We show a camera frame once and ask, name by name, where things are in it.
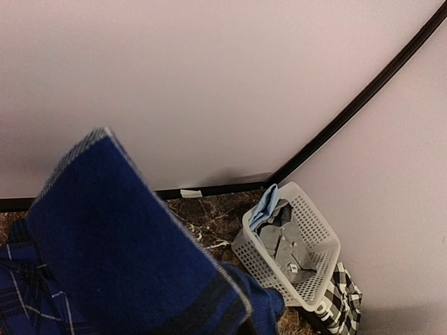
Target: wall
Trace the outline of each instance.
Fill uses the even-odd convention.
[[[447,25],[293,176],[364,292],[362,334],[447,332]]]
[[[0,198],[102,125],[155,189],[262,180],[440,3],[3,0]]]

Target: laundry basket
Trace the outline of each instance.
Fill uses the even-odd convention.
[[[279,196],[288,200],[293,208],[302,240],[316,265],[316,275],[299,284],[291,284],[287,280],[249,228],[249,219],[254,208],[243,216],[242,229],[231,248],[261,286],[280,291],[286,306],[302,306],[313,312],[328,288],[340,254],[340,241],[314,203],[297,184],[288,183],[281,187]]]

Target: plaid fabric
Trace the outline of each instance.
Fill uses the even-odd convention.
[[[62,158],[0,248],[3,335],[226,335],[249,316],[270,335],[283,312],[203,250],[107,129]]]
[[[343,263],[339,262],[315,314],[331,334],[356,335],[360,325],[361,301],[361,291]]]
[[[43,261],[25,220],[0,246],[0,329],[10,334],[97,334]]]

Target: black and white checkered cloth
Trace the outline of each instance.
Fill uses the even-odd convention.
[[[343,263],[339,262],[315,314],[331,334],[356,335],[360,325],[361,301],[361,291]]]

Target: brown floor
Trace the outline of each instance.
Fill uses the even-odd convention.
[[[230,243],[242,227],[242,215],[252,208],[261,196],[262,191],[252,191],[206,198],[169,200],[167,204],[174,215],[217,260],[244,269],[231,251]],[[26,213],[0,213],[0,245],[5,242],[12,222],[25,215]],[[286,310],[278,326],[282,335],[315,334],[292,308]]]

